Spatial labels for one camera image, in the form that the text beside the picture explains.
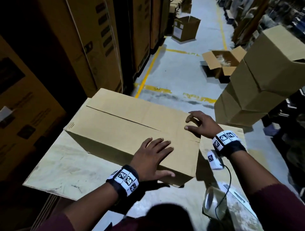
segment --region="table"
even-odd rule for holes
[[[242,129],[221,126],[225,130],[233,130],[242,142],[246,143]],[[206,155],[211,149],[213,149],[211,140],[202,137],[200,142],[202,154],[198,156],[196,178],[187,182],[183,188],[167,186],[146,191],[144,196],[129,209],[127,215],[145,216],[146,212],[156,204],[175,203],[188,211],[195,230],[206,230],[210,223],[210,219],[202,214],[206,188],[210,185],[229,183],[227,169],[211,170]],[[245,197],[232,165],[226,158],[223,158],[223,161],[231,171],[232,187]],[[66,131],[62,131],[23,185],[78,200],[102,185],[106,178],[119,168],[117,164],[88,154]],[[235,227],[242,226],[244,230],[260,229],[259,222],[254,216],[230,193],[228,207]]]

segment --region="concrete floor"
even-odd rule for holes
[[[199,110],[215,119],[214,102],[226,84],[206,76],[201,54],[231,49],[234,29],[226,24],[224,11],[215,0],[193,0],[191,15],[201,19],[196,39],[180,43],[167,37],[136,79],[132,96],[184,112]],[[282,156],[263,133],[262,121],[253,125],[253,131],[245,131],[245,137],[248,148],[263,152],[272,174],[296,193],[288,182],[288,168]]]

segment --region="person's left hand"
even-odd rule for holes
[[[152,141],[152,138],[146,139],[139,150],[135,153],[130,166],[133,167],[138,175],[139,181],[157,180],[164,176],[175,177],[175,174],[168,170],[157,170],[157,166],[174,148],[168,147],[170,141],[164,141],[163,138]]]

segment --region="gray floor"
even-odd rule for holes
[[[141,99],[185,112],[200,110],[215,118],[214,102],[226,84],[206,76],[201,67],[204,63],[201,54],[230,49],[234,30],[226,24],[223,9],[217,8],[215,0],[193,0],[191,15],[201,19],[196,39],[180,43],[167,37],[160,52],[150,56],[136,80],[133,96],[144,83],[139,95]],[[288,168],[283,158],[262,129],[263,124],[258,121],[253,125],[253,131],[245,131],[248,148],[263,152],[272,174],[296,193],[288,182]]]

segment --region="wristband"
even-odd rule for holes
[[[133,167],[124,165],[113,172],[106,182],[114,187],[119,197],[128,197],[139,186],[139,175]]]
[[[227,158],[236,151],[246,151],[238,136],[230,130],[218,133],[213,139],[213,146],[219,156]]]

